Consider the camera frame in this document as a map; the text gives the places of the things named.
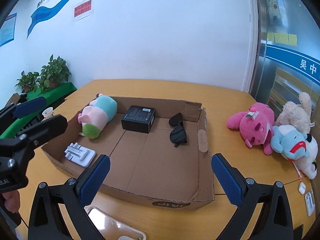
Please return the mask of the person's left hand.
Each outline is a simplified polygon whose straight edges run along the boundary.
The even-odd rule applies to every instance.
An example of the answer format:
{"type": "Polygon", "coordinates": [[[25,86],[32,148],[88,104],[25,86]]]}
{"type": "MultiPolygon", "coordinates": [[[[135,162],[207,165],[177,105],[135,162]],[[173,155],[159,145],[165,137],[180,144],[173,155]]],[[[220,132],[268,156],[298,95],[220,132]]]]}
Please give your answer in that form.
{"type": "Polygon", "coordinates": [[[6,193],[3,193],[2,196],[5,199],[4,201],[5,208],[12,213],[18,213],[21,207],[19,191],[15,190],[15,191],[6,192],[6,193]]]}

